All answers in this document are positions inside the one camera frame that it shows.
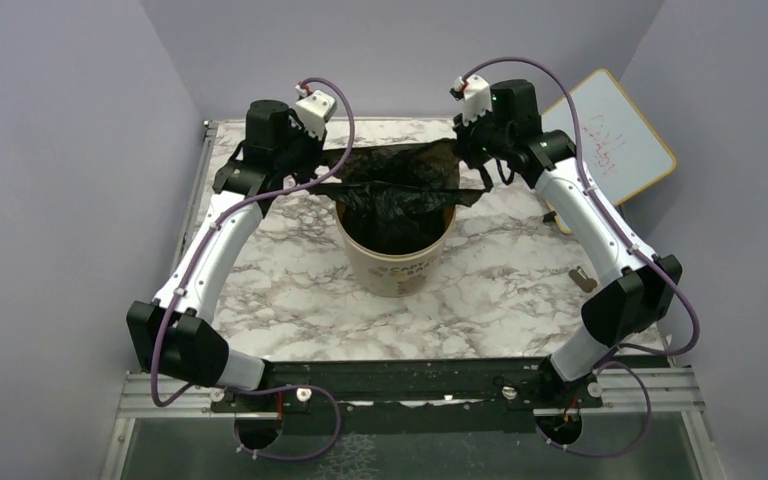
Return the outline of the black plastic trash bag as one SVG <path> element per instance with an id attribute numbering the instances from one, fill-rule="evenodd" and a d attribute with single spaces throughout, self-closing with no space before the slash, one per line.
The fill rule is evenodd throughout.
<path id="1" fill-rule="evenodd" d="M 461 159 L 453 139 L 354 149 L 336 174 L 309 192 L 343 207 L 340 221 L 350 238 L 381 254 L 404 255 L 435 243 L 447 213 L 470 207 L 483 188 L 462 188 Z"/>

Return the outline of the beige round trash bin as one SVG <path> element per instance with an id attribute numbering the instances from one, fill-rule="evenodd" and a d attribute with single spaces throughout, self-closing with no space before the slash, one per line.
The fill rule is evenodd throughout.
<path id="1" fill-rule="evenodd" d="M 443 210 L 443 233 L 429 246 L 413 253 L 389 255 L 370 250 L 356 242 L 343 225 L 345 205 L 335 207 L 336 225 L 355 279 L 371 293 L 388 298 L 416 294 L 436 272 L 446 240 L 453 230 L 456 210 Z"/>

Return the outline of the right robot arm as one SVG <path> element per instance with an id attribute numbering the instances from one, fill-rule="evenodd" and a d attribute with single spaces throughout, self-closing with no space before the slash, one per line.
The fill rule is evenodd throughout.
<path id="1" fill-rule="evenodd" d="M 682 266 L 640 241 L 615 209 L 597 209 L 606 197 L 589 171 L 578 168 L 570 136 L 544 130 L 531 82 L 489 84 L 473 75 L 450 92 L 462 103 L 454 118 L 456 153 L 484 181 L 486 162 L 508 165 L 554 208 L 595 269 L 599 289 L 581 308 L 582 326 L 543 362 L 536 383 L 539 398 L 560 407 L 609 351 L 665 316 Z"/>

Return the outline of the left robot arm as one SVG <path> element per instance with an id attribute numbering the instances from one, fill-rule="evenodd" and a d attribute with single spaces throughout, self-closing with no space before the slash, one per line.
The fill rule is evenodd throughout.
<path id="1" fill-rule="evenodd" d="M 315 92 L 289 106 L 253 102 L 245 137 L 217 170 L 207 211 L 171 277 L 149 302 L 134 302 L 126 315 L 140 366 L 191 385 L 230 387 L 245 407 L 273 401 L 274 384 L 264 360 L 233 350 L 211 323 L 219 296 L 249 237 L 292 176 L 310 181 L 318 168 L 333 97 Z"/>

